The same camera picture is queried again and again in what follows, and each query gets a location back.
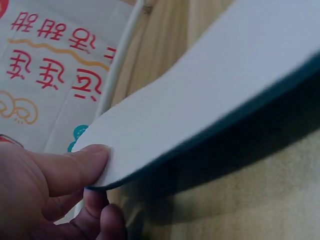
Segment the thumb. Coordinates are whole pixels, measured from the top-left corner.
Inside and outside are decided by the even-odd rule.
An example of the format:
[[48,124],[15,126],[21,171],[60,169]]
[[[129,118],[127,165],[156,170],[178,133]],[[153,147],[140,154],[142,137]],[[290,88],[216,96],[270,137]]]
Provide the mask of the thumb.
[[28,152],[46,179],[50,197],[71,194],[93,184],[108,161],[108,147],[89,145],[64,155]]

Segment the red chinese text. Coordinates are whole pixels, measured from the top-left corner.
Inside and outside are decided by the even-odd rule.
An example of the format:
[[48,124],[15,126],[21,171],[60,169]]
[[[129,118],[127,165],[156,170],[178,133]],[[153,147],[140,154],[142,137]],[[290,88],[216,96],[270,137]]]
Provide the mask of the red chinese text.
[[22,80],[25,80],[25,76],[21,74],[21,71],[22,69],[24,69],[25,72],[27,72],[28,74],[30,73],[28,67],[32,60],[31,56],[29,55],[29,53],[17,49],[13,50],[13,53],[15,53],[17,56],[10,57],[10,60],[14,61],[14,63],[10,64],[12,70],[6,71],[6,73],[11,75],[11,79],[19,77]]
[[71,48],[79,49],[81,51],[86,51],[88,54],[90,53],[87,49],[88,47],[88,42],[89,45],[92,49],[95,49],[96,47],[94,46],[95,40],[96,40],[96,35],[90,34],[90,32],[84,28],[77,28],[76,30],[73,31],[72,33],[73,38],[69,38],[70,42],[73,42],[74,44],[69,45]]
[[61,79],[61,76],[65,71],[65,67],[60,62],[50,58],[44,58],[43,62],[47,62],[47,66],[40,66],[40,69],[45,70],[45,72],[39,74],[40,76],[43,76],[43,80],[36,80],[36,82],[43,85],[42,89],[45,89],[46,87],[52,87],[55,90],[58,90],[58,86],[53,84],[55,77],[51,74],[51,72],[56,73],[56,79],[58,82],[63,84],[64,81]]
[[[79,90],[79,91],[83,91],[83,92],[86,92],[86,93],[91,93],[90,94],[90,98],[96,102],[97,101],[97,98],[93,95],[93,93],[95,92],[96,94],[100,95],[101,94],[101,91],[100,91],[100,86],[102,84],[102,80],[101,80],[101,77],[96,74],[95,72],[93,71],[90,71],[90,70],[86,70],[86,69],[82,69],[82,68],[78,68],[77,69],[77,72],[79,73],[76,78],[77,78],[77,83],[81,86],[72,86],[72,89],[75,89],[75,90]],[[91,87],[91,83],[92,83],[92,76],[94,77],[94,79],[97,80],[96,84],[93,85],[94,86],[94,89],[92,89]],[[80,98],[80,99],[85,99],[86,96],[85,95],[82,95],[82,94],[74,94],[74,96],[76,98]]]
[[59,41],[63,36],[63,32],[67,29],[67,26],[64,23],[56,24],[55,21],[46,19],[42,27],[37,31],[38,37],[44,37],[45,39],[49,36],[52,40]]
[[107,50],[110,52],[109,54],[103,55],[105,58],[110,59],[111,62],[114,60],[114,57],[116,55],[116,49],[112,47],[108,47]]
[[21,11],[15,22],[12,23],[11,30],[16,31],[21,29],[21,32],[30,32],[33,28],[32,24],[38,19],[38,14],[30,14],[27,11]]

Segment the insole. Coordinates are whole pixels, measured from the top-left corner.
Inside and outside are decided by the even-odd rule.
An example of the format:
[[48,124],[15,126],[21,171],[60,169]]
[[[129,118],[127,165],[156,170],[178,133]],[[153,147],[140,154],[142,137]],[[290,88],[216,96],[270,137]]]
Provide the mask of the insole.
[[172,69],[78,139],[73,151],[90,144],[112,148],[92,187],[124,184],[317,71],[320,65],[308,61],[320,47],[319,12],[319,0],[237,0]]

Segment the white rod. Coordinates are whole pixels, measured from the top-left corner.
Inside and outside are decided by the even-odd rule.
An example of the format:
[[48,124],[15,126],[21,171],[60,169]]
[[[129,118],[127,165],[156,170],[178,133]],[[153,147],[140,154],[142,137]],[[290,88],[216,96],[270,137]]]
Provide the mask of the white rod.
[[113,63],[110,67],[110,72],[108,73],[108,76],[106,78],[94,119],[100,117],[105,111],[107,111],[111,107],[112,99],[117,86],[119,72],[124,62],[132,34],[135,30],[143,6],[144,0],[137,0],[128,20],[128,24],[125,26],[125,29],[123,31],[118,45],[118,49],[113,59]]

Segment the finger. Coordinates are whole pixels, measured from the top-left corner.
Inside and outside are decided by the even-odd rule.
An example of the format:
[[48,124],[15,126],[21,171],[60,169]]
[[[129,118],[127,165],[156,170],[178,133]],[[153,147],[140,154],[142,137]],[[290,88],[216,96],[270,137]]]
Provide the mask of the finger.
[[61,230],[65,236],[72,233],[75,235],[75,230],[82,238],[96,239],[100,233],[100,216],[104,207],[109,204],[107,194],[105,192],[96,192],[86,189],[84,191],[84,208],[76,218],[70,221],[68,225],[61,226]]
[[52,197],[42,209],[43,217],[50,221],[55,222],[63,218],[84,196],[84,190],[79,190],[75,193]]
[[102,144],[65,155],[28,153],[45,176],[50,197],[71,194],[93,184],[108,160],[108,148]]
[[125,240],[127,237],[126,223],[121,209],[109,204],[101,212],[99,239]]

